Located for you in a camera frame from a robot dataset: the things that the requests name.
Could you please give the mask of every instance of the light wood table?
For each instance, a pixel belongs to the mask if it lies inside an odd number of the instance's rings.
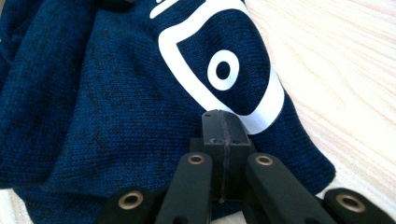
[[[354,189],[396,219],[396,1],[247,7],[305,129],[336,167],[330,187]],[[0,193],[14,208],[0,202],[0,222],[28,223],[12,191]],[[241,213],[215,221],[244,222]]]

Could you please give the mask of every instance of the navy blue fabric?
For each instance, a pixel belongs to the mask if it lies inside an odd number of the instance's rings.
[[[157,189],[171,180],[190,139],[200,136],[205,110],[175,79],[158,38],[203,3],[180,0],[151,19],[154,0],[136,0],[125,13],[96,8],[93,1],[6,1],[0,21],[0,188],[14,188],[34,222],[90,223],[115,191]],[[222,11],[177,46],[224,104],[241,115],[255,109],[270,62],[247,15]],[[228,91],[217,91],[207,79],[207,65],[220,49],[231,50],[240,63]],[[276,121],[250,137],[312,193],[334,177],[287,94]]]

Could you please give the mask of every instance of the white printed design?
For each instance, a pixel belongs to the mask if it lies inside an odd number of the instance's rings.
[[[164,5],[164,9],[159,6],[151,11],[150,17],[154,17],[166,10],[167,7],[172,6],[177,0],[169,1],[168,5]],[[191,97],[200,104],[206,111],[220,109],[234,113],[231,108],[221,102],[210,90],[198,79],[198,77],[191,71],[187,65],[180,51],[177,43],[189,38],[198,32],[215,14],[228,10],[235,9],[244,12],[248,15],[245,5],[240,0],[206,0],[200,7],[198,7],[185,21],[175,26],[169,27],[161,32],[159,36],[159,46],[161,55],[172,71],[177,81],[183,88],[191,95]],[[230,65],[229,76],[222,80],[217,77],[216,67],[221,62],[226,62]],[[236,56],[228,50],[218,51],[211,59],[207,68],[208,78],[216,89],[226,91],[230,89],[235,83],[239,72],[239,62]],[[248,134],[260,133],[265,130],[278,116],[282,109],[284,102],[284,91],[280,84],[279,78],[271,66],[269,83],[267,90],[262,97],[259,105],[249,115],[242,116],[236,114],[243,122]]]

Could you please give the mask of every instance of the black object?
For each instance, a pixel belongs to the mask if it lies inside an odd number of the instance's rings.
[[[122,189],[95,223],[209,223],[211,201],[230,199],[242,202],[248,224],[395,223],[350,189],[312,196],[279,159],[256,152],[236,115],[213,110],[202,119],[202,138],[191,139],[169,186]]]
[[[95,3],[105,10],[124,12],[131,8],[134,0],[95,0]]]

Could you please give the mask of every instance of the white circle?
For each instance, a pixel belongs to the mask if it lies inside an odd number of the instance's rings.
[[[230,65],[230,74],[225,79],[218,77],[216,72],[220,63],[227,63]],[[236,55],[227,49],[222,49],[216,52],[210,60],[207,67],[207,78],[210,84],[219,91],[227,91],[230,89],[238,78],[239,62]]]

